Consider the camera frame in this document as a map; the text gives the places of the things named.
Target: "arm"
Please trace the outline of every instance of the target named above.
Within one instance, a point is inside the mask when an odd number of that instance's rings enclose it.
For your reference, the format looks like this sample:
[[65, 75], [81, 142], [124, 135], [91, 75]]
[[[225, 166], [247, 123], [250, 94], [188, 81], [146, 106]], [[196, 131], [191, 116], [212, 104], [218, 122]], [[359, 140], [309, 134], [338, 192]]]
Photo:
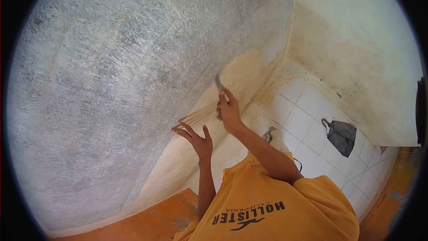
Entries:
[[215, 196], [211, 158], [206, 162], [199, 161], [199, 171], [198, 221], [201, 221]]
[[224, 92], [220, 92], [219, 99], [217, 104], [219, 115], [217, 118], [223, 121], [226, 131], [248, 148], [272, 178], [285, 181], [291, 185], [303, 178], [290, 158], [265, 142], [264, 139], [242, 123], [238, 100], [233, 97], [229, 90], [225, 89]]
[[203, 126], [205, 139], [187, 124], [179, 121], [187, 131], [174, 128], [171, 131], [177, 135], [185, 137], [195, 149], [199, 156], [199, 196], [198, 196], [198, 221], [201, 221], [208, 207], [215, 197], [213, 176], [211, 174], [211, 155], [213, 152], [213, 142], [208, 132], [207, 126]]

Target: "tiled floor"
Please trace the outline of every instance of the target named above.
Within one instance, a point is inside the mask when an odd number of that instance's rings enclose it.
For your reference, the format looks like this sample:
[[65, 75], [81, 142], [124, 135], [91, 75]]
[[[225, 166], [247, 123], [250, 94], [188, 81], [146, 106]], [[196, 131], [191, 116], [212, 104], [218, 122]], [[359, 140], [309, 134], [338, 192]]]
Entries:
[[360, 217], [376, 197], [376, 192], [387, 178], [387, 170], [395, 160], [398, 147], [388, 147], [381, 155], [364, 134], [357, 130], [354, 148], [348, 158], [327, 140], [321, 119], [329, 122], [351, 120], [327, 98], [307, 85], [294, 80], [283, 88], [268, 109], [269, 121], [255, 125], [259, 135], [270, 126], [280, 129], [282, 140], [302, 163], [302, 174], [307, 178], [328, 176], [345, 194]]

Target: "gray plaster wall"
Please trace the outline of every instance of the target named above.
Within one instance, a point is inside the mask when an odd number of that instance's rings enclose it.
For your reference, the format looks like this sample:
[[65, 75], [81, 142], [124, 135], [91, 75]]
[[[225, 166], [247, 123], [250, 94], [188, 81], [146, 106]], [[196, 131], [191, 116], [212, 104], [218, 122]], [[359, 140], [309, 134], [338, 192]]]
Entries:
[[215, 74], [251, 49], [267, 63], [286, 47], [293, 2], [39, 0], [7, 94], [35, 217], [55, 231], [127, 211]]

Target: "knife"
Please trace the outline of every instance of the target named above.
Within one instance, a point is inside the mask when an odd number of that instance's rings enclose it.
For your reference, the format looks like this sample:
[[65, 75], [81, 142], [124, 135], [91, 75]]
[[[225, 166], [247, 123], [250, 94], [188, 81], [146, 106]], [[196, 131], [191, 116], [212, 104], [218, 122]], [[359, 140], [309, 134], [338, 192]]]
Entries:
[[220, 83], [220, 77], [218, 76], [218, 74], [215, 75], [215, 84], [217, 85], [218, 92], [224, 90], [222, 84]]

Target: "scraped wall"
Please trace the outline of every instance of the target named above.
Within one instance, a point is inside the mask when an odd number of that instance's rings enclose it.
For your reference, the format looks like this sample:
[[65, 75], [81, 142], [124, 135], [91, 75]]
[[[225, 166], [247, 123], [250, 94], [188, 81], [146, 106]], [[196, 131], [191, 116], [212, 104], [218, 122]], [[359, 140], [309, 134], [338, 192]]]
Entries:
[[422, 69], [396, 0], [295, 0], [285, 64], [373, 145], [417, 146], [416, 82]]
[[7, 125], [45, 231], [131, 215], [175, 121], [234, 58], [254, 49], [269, 63], [286, 47], [293, 2], [39, 0], [13, 59]]

